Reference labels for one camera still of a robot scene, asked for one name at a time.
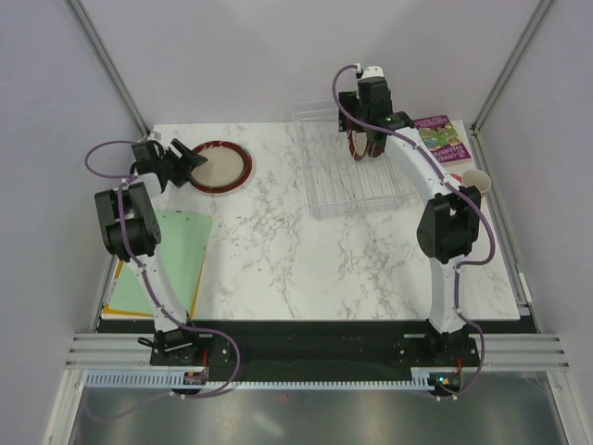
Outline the dark red floral plate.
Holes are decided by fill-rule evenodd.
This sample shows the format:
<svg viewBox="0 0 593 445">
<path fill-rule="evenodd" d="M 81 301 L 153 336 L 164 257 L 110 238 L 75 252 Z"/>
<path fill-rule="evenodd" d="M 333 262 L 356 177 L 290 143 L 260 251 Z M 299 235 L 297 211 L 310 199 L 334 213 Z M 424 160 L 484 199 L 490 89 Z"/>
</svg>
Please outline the dark red floral plate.
<svg viewBox="0 0 593 445">
<path fill-rule="evenodd" d="M 354 161 L 376 159 L 385 153 L 386 136 L 384 134 L 378 140 L 372 140 L 365 132 L 349 129 L 347 142 L 350 156 Z"/>
</svg>

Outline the dark red rimmed plate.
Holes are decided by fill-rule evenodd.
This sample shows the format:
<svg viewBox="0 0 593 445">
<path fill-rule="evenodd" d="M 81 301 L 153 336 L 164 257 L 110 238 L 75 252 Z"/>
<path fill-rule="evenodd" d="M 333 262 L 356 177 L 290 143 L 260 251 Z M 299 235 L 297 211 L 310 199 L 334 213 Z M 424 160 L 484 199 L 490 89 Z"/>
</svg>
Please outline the dark red rimmed plate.
<svg viewBox="0 0 593 445">
<path fill-rule="evenodd" d="M 230 193 L 243 186 L 254 169 L 251 154 L 231 141 L 207 141 L 194 147 L 193 152 L 207 160 L 190 176 L 191 186 L 204 194 Z"/>
</svg>

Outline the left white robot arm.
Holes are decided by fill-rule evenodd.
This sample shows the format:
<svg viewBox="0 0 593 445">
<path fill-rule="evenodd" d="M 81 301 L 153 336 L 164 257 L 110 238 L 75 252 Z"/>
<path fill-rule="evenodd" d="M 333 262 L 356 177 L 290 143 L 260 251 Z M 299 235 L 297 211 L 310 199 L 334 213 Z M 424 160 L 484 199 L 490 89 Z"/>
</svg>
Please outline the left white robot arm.
<svg viewBox="0 0 593 445">
<path fill-rule="evenodd" d="M 134 162 L 129 171 L 108 174 L 94 170 L 91 155 L 113 145 L 131 148 Z M 89 172 L 119 182 L 115 188 L 95 194 L 95 208 L 107 252 L 132 270 L 152 311 L 154 339 L 146 344 L 159 353 L 171 352 L 183 364 L 199 361 L 204 344 L 196 337 L 188 310 L 173 290 L 160 258 L 161 231 L 153 200 L 168 184 L 181 187 L 189 183 L 193 170 L 206 162 L 176 138 L 167 146 L 154 138 L 107 141 L 93 147 L 84 158 Z"/>
</svg>

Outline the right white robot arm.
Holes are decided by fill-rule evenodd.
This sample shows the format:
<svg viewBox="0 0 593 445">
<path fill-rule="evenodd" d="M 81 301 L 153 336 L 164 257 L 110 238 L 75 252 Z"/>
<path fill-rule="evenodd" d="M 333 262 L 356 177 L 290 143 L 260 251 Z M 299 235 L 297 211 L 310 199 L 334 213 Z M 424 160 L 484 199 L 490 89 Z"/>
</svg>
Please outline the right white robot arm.
<svg viewBox="0 0 593 445">
<path fill-rule="evenodd" d="M 340 117 L 361 128 L 370 142 L 377 142 L 411 181 L 424 202 L 416 237 L 429 259 L 432 296 L 428 323 L 437 332 L 424 341 L 426 358 L 446 364 L 458 353 L 453 336 L 465 322 L 460 316 L 456 269 L 471 253 L 479 232 L 481 196 L 474 187 L 450 183 L 445 171 L 423 143 L 414 122 L 392 109 L 390 89 L 383 76 L 360 77 L 356 92 L 337 92 L 334 101 Z"/>
</svg>

